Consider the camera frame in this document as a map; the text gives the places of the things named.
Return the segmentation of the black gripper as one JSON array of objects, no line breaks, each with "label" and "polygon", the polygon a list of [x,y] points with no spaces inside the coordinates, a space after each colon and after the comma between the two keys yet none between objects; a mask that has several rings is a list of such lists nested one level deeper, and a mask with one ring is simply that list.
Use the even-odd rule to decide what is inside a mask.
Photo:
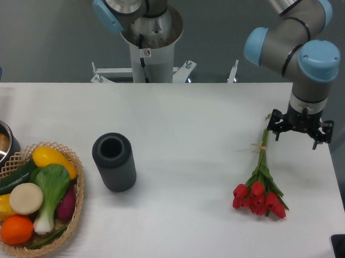
[{"label": "black gripper", "polygon": [[278,109],[272,110],[267,130],[275,135],[276,141],[279,140],[281,133],[289,131],[315,136],[312,149],[316,149],[320,144],[331,143],[334,128],[333,120],[322,121],[321,116],[322,111],[310,114],[307,108],[297,111],[288,104],[285,114]]}]

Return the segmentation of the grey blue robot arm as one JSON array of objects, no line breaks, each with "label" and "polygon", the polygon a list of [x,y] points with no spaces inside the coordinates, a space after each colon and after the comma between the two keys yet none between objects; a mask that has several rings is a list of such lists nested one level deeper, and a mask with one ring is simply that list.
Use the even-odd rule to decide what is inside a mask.
[{"label": "grey blue robot arm", "polygon": [[[276,29],[256,28],[244,44],[244,56],[292,81],[288,110],[273,110],[268,129],[275,135],[293,130],[308,134],[315,144],[330,143],[333,121],[322,111],[337,77],[339,49],[316,39],[332,18],[328,0],[268,0],[282,22]],[[175,43],[183,21],[168,0],[94,0],[100,22],[128,43],[136,83],[181,83],[194,67],[174,70]]]}]

